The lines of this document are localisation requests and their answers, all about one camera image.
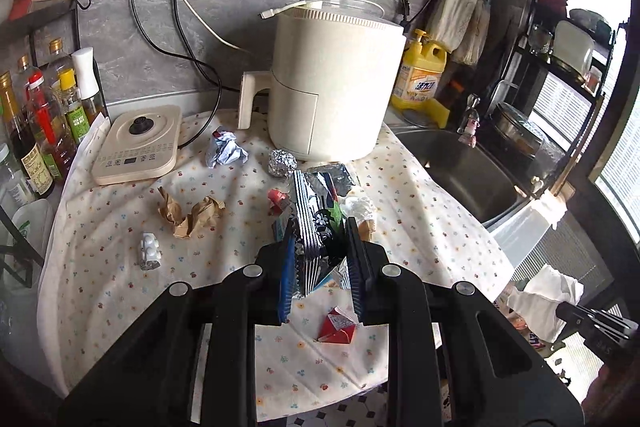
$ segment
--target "gold bottle cap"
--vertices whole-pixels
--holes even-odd
[[[0,74],[0,87],[6,86],[11,86],[11,73],[9,73],[9,71]]]
[[[61,90],[67,90],[69,87],[76,85],[76,76],[74,74],[74,70],[71,68],[60,71],[60,73],[58,73],[58,78],[60,79]]]
[[[62,49],[62,39],[60,38],[53,39],[49,43],[49,53],[55,53],[56,51],[61,49]]]
[[[28,55],[23,55],[18,60],[18,69],[19,70],[25,70],[27,68],[27,66],[29,66],[29,56]]]

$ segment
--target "tablecloth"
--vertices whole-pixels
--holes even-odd
[[[90,138],[65,187],[47,254],[38,304],[38,331],[54,379],[65,394],[81,380],[124,330],[172,282],[194,287],[220,282],[251,263],[273,241],[266,192],[278,181],[267,173],[273,147],[266,118],[235,131],[249,153],[245,164],[208,169],[204,154],[210,132],[178,151],[175,169],[156,180],[99,187],[91,165],[108,123]],[[236,127],[237,113],[220,111],[219,124]],[[190,137],[206,115],[182,122],[180,140]],[[374,241],[389,260],[423,280],[450,286],[470,280],[494,299],[513,272],[489,233],[383,125],[374,151],[350,162],[378,206]],[[164,187],[183,209],[211,195],[226,204],[215,227],[178,239],[158,206]],[[143,232],[155,233],[162,266],[138,267]],[[349,291],[327,285],[293,303],[282,327],[257,327],[256,408],[260,421],[316,409],[382,383],[388,374],[387,327],[358,325],[350,345],[318,343],[323,317],[334,306],[355,318]]]

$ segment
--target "kitchen sink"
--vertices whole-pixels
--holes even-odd
[[[485,228],[524,202],[510,177],[481,147],[460,143],[457,133],[434,129],[394,132],[431,178]]]

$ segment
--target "faucet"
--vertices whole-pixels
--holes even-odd
[[[474,93],[471,93],[467,97],[466,110],[458,127],[458,134],[461,135],[458,141],[472,148],[476,146],[476,128],[480,121],[480,115],[476,110],[476,105],[478,105],[479,102],[480,97]]]

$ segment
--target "white air fryer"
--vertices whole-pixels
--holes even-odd
[[[348,161],[376,144],[404,49],[402,28],[356,9],[278,15],[271,71],[242,78],[238,129],[269,89],[269,135],[300,160]]]

